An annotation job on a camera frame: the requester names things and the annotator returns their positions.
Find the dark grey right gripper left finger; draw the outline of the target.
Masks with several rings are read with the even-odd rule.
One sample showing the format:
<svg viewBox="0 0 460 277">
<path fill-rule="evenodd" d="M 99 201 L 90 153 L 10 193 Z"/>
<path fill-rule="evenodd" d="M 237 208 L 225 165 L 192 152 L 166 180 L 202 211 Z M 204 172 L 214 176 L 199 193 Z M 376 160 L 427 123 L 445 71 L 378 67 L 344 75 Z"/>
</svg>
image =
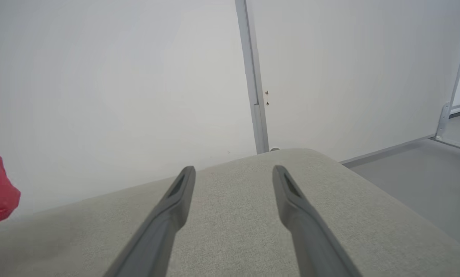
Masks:
<svg viewBox="0 0 460 277">
<path fill-rule="evenodd" d="M 194 186 L 195 168 L 184 167 L 104 277 L 165 277 L 176 233 L 188 219 Z"/>
</svg>

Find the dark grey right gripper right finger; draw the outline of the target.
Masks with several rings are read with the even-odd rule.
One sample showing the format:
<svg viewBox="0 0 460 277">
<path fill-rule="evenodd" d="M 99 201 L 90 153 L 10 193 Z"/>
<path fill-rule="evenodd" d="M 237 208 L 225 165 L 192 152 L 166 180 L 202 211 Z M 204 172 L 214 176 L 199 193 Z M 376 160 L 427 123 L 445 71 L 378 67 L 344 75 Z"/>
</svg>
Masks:
<svg viewBox="0 0 460 277">
<path fill-rule="evenodd" d="M 291 233 L 301 277 L 363 277 L 288 170 L 272 171 L 278 214 Z"/>
</svg>

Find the grey partition base rail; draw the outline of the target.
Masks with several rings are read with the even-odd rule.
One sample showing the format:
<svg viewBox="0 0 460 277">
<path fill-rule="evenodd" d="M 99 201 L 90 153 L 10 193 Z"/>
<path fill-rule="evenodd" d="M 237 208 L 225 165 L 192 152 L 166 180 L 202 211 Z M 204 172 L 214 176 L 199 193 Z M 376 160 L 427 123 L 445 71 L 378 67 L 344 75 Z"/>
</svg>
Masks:
<svg viewBox="0 0 460 277">
<path fill-rule="evenodd" d="M 406 152 L 408 150 L 416 149 L 416 148 L 418 148 L 420 146 L 420 144 L 423 141 L 428 140 L 428 139 L 430 139 L 430 138 L 432 138 L 434 136 L 435 136 L 435 134 L 432 134 L 432 135 L 425 136 L 425 137 L 422 137 L 422 138 L 419 138 L 419 139 L 416 139 L 416 140 L 412 140 L 412 141 L 409 141 L 409 142 L 406 142 L 406 143 L 403 143 L 403 144 L 395 145 L 395 146 L 389 147 L 387 149 L 381 149 L 381 150 L 378 150 L 378 151 L 375 151 L 375 152 L 372 152 L 372 153 L 368 153 L 368 154 L 365 154 L 365 155 L 362 155 L 362 156 L 358 156 L 358 157 L 355 157 L 355 158 L 352 158 L 352 159 L 340 161 L 339 163 L 341 163 L 342 165 L 344 165 L 347 168 L 356 167 L 358 165 L 363 165 L 363 164 L 373 162 L 373 161 L 376 161 L 376 160 L 379 160 L 379 159 L 382 159 L 382 158 L 385 158 L 385 157 L 393 156 L 393 155 L 398 154 L 398 153 L 403 153 L 403 152 Z"/>
</svg>

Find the grey post foot bracket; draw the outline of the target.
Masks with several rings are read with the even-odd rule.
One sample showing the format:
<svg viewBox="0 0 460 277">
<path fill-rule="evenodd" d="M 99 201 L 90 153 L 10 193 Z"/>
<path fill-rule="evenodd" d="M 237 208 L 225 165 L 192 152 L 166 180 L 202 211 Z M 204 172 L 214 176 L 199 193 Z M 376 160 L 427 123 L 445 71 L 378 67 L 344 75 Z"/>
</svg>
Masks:
<svg viewBox="0 0 460 277">
<path fill-rule="evenodd" d="M 269 152 L 265 108 L 260 104 L 252 105 L 252 121 L 257 154 Z"/>
</svg>

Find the grey angle bracket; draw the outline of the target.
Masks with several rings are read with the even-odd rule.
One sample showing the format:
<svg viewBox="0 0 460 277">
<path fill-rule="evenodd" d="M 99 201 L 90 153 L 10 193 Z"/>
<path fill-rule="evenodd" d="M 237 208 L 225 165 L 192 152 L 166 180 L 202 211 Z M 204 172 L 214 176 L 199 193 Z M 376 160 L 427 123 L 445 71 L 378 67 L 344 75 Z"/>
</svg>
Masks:
<svg viewBox="0 0 460 277">
<path fill-rule="evenodd" d="M 440 139 L 446 131 L 446 125 L 448 123 L 449 116 L 450 116 L 450 107 L 451 107 L 450 102 L 446 102 L 442 107 L 442 111 L 441 111 L 439 122 L 438 122 L 437 132 L 435 135 L 436 139 Z"/>
</svg>

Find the grey metal partition post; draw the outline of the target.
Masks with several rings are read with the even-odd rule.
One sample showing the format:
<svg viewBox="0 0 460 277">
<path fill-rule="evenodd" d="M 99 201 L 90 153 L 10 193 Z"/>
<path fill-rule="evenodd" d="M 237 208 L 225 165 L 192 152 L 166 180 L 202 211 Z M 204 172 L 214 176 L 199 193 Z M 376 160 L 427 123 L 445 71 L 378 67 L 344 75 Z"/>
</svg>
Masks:
<svg viewBox="0 0 460 277">
<path fill-rule="evenodd" d="M 250 104 L 262 107 L 262 79 L 251 0 L 235 0 Z"/>
</svg>

